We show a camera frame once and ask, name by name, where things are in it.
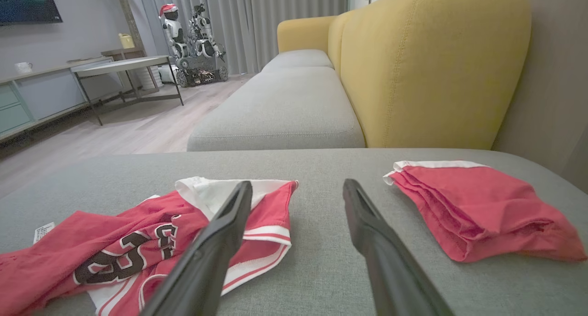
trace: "yellow sofa backrest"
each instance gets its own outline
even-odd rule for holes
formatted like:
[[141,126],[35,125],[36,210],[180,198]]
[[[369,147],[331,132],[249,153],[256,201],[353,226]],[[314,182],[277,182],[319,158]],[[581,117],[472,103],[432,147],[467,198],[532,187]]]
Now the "yellow sofa backrest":
[[328,53],[368,147],[491,148],[527,53],[527,0],[378,0],[346,14]]

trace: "green drawer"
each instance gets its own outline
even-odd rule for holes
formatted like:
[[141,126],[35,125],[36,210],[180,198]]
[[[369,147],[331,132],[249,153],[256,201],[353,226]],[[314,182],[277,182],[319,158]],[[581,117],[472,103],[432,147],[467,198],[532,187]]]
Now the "green drawer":
[[16,104],[17,102],[18,98],[15,96],[14,92],[12,92],[10,85],[0,85],[0,108]]
[[0,111],[0,133],[29,122],[29,117],[21,105]]

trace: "sofa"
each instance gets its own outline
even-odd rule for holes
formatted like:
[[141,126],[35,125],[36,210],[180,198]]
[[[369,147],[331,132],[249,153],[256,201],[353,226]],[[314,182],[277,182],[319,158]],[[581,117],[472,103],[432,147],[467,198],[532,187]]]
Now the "sofa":
[[187,150],[490,149],[530,35],[527,0],[378,0],[283,21],[279,54]]
[[[220,299],[219,315],[373,315],[365,259],[351,243],[342,188],[357,180],[457,316],[585,315],[588,262],[523,255],[454,262],[414,203],[382,176],[395,161],[462,159],[526,180],[588,242],[588,195],[514,155],[468,149],[298,149],[115,155],[65,168],[0,199],[0,253],[32,244],[35,228],[74,211],[115,215],[174,190],[175,180],[298,180],[290,200],[292,248],[269,272]],[[86,293],[56,299],[40,314],[92,316]]]

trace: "red hat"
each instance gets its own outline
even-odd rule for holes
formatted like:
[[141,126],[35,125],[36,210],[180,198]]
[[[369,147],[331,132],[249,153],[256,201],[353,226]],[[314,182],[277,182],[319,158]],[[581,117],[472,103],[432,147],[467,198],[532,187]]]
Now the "red hat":
[[159,10],[159,16],[162,16],[164,13],[171,13],[178,11],[178,7],[175,4],[167,4],[161,6],[161,10]]

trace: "yellow armrest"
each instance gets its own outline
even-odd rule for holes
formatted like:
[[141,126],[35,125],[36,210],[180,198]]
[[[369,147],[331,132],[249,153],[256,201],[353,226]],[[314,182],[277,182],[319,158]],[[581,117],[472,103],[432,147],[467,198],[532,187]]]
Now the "yellow armrest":
[[337,16],[309,17],[282,21],[277,25],[277,48],[280,53],[294,50],[329,48],[329,26]]

